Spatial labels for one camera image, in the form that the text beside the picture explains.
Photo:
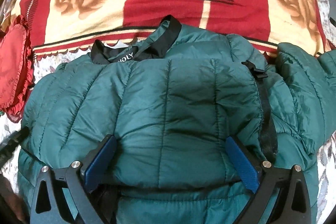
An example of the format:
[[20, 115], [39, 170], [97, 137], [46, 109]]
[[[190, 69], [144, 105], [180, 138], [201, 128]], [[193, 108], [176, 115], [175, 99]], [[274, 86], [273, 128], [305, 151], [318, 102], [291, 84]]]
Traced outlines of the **red heart-shaped pillow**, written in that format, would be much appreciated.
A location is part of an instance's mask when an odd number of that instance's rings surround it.
[[1, 32], [1, 111], [18, 123], [34, 83], [33, 48], [28, 22], [17, 16]]

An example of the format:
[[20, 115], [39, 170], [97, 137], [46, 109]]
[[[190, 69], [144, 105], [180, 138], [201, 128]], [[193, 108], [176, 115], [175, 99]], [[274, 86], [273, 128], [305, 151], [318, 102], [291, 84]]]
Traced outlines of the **green puffer jacket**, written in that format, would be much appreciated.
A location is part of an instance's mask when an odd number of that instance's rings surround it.
[[[334, 51], [314, 57], [280, 43], [270, 65], [241, 36], [172, 16], [133, 46], [140, 71], [128, 95], [141, 132], [116, 138], [101, 180], [103, 204], [112, 201], [116, 223], [234, 223], [253, 193], [226, 153], [231, 136], [260, 161], [301, 167], [315, 223], [317, 151], [335, 131]], [[90, 54], [106, 65], [116, 52], [97, 41]], [[43, 157], [25, 149], [24, 140], [18, 189], [30, 213], [41, 168], [82, 161], [104, 137], [94, 147], [48, 149]]]

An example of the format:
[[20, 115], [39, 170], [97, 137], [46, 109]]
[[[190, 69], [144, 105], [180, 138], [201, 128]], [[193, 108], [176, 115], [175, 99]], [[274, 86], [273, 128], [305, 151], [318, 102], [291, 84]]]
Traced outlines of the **white floral plush blanket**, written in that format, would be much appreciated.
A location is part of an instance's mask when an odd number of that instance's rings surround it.
[[317, 223], [324, 223], [335, 207], [335, 132], [317, 153]]

